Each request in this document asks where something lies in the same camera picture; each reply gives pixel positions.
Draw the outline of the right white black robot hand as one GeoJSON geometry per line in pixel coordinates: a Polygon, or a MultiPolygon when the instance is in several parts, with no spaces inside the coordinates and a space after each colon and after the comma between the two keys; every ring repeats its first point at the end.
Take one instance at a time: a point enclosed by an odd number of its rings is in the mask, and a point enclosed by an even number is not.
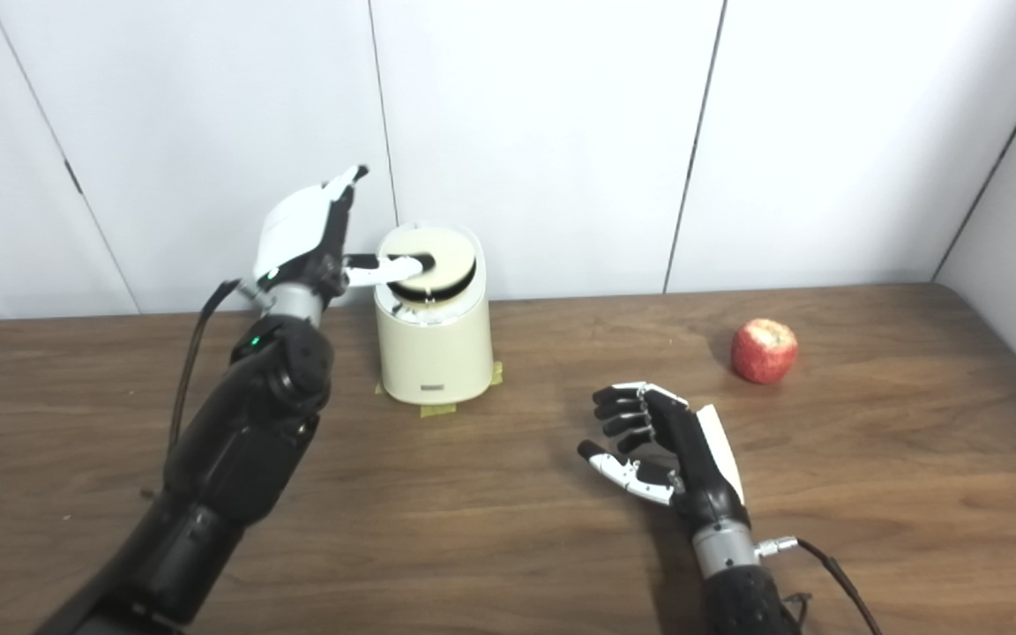
{"type": "Polygon", "coordinates": [[[592,395],[611,452],[585,439],[578,453],[625,493],[672,509],[689,537],[729,522],[751,526],[737,486],[719,467],[700,415],[648,382],[605,386],[592,395]]]}

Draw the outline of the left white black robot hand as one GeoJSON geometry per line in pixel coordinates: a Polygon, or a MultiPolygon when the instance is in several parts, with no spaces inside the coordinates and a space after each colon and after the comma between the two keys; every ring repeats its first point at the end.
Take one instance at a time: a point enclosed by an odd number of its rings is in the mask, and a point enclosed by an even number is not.
{"type": "Polygon", "coordinates": [[[355,186],[370,169],[351,166],[321,185],[307,186],[283,198],[265,217],[258,240],[253,277],[258,289],[305,285],[327,300],[347,287],[394,284],[434,271],[428,252],[352,254],[346,248],[355,186]]]}

